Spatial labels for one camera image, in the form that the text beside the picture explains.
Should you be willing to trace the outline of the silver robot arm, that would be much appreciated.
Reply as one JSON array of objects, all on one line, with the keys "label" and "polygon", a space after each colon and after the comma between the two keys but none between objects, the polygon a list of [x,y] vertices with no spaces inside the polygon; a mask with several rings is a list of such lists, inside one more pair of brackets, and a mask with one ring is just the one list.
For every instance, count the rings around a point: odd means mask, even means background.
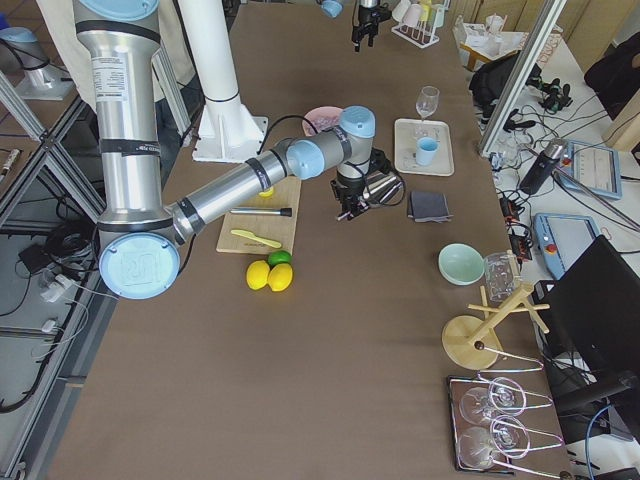
[{"label": "silver robot arm", "polygon": [[[338,17],[344,9],[344,1],[317,1],[322,12],[329,18]],[[392,13],[386,3],[378,0],[357,0],[354,2],[352,14],[351,41],[356,52],[360,51],[362,42],[372,47],[374,39],[379,33],[379,25],[391,19]]]},{"label": "silver robot arm", "polygon": [[206,100],[194,157],[229,162],[232,170],[165,205],[151,72],[161,46],[158,8],[155,1],[73,5],[77,38],[91,57],[106,189],[99,270],[115,294],[129,299],[165,292],[179,273],[179,245],[284,178],[335,169],[353,199],[384,159],[373,145],[374,114],[362,106],[346,108],[334,127],[266,149],[267,120],[253,116],[239,97],[221,3],[183,1],[179,8]]}]

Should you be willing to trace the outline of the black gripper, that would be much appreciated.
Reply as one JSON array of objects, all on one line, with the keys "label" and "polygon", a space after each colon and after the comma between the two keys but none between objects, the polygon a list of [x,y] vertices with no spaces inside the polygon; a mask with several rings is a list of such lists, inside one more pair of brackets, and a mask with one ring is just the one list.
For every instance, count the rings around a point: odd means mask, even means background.
[{"label": "black gripper", "polygon": [[336,178],[330,182],[334,197],[341,204],[337,221],[350,221],[353,215],[361,215],[369,210],[366,201],[372,195],[370,182],[375,174],[387,176],[391,171],[391,163],[383,150],[373,148],[368,160],[355,164],[341,163],[337,167]]},{"label": "black gripper", "polygon": [[358,3],[357,20],[352,21],[354,50],[360,51],[362,34],[368,34],[367,45],[373,47],[379,24],[390,18],[391,10],[387,3]]}]

